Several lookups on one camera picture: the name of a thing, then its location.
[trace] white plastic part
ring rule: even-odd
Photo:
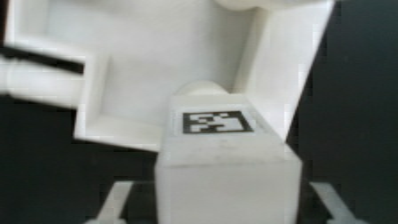
[[[85,65],[76,138],[158,151],[169,99],[210,80],[247,95],[284,139],[332,6],[12,0],[5,44]]]
[[[329,183],[311,182],[311,186],[334,218],[327,221],[327,224],[368,224],[366,221],[355,218],[332,185]]]
[[[156,162],[160,224],[293,224],[300,169],[245,97],[176,96]]]
[[[329,0],[215,0],[231,10],[247,10],[256,7],[267,10],[281,10],[302,4],[318,3]]]
[[[98,217],[89,220],[85,224],[126,224],[126,221],[121,219],[121,212],[132,187],[132,181],[119,181],[114,183]]]
[[[82,82],[78,74],[39,64],[20,61],[9,68],[5,85],[11,96],[55,106],[76,108]]]

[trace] black background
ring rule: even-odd
[[[396,60],[398,1],[343,1],[288,143],[307,178],[334,184],[357,217],[373,224],[398,223]],[[84,223],[112,182],[153,179],[156,154],[75,141],[73,123],[75,111],[0,97],[4,224]]]

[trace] white stand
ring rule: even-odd
[[[160,224],[293,224],[302,162],[245,96],[176,96],[165,133]]]

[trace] white block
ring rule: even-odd
[[[293,224],[300,169],[245,97],[174,97],[156,163],[160,224]]]

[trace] white object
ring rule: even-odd
[[[126,221],[119,219],[119,216],[132,187],[133,182],[130,181],[119,181],[114,183],[98,217],[94,220],[89,220],[85,224],[126,224]]]
[[[158,151],[169,99],[210,80],[247,95],[284,139],[332,6],[233,12],[213,0],[12,0],[5,44],[85,65],[76,138]],[[43,102],[75,106],[62,101]]]
[[[293,224],[302,162],[245,96],[176,96],[169,113],[160,224]]]
[[[355,218],[332,185],[329,183],[311,182],[311,186],[334,218],[327,221],[327,224],[368,224],[366,221]]]

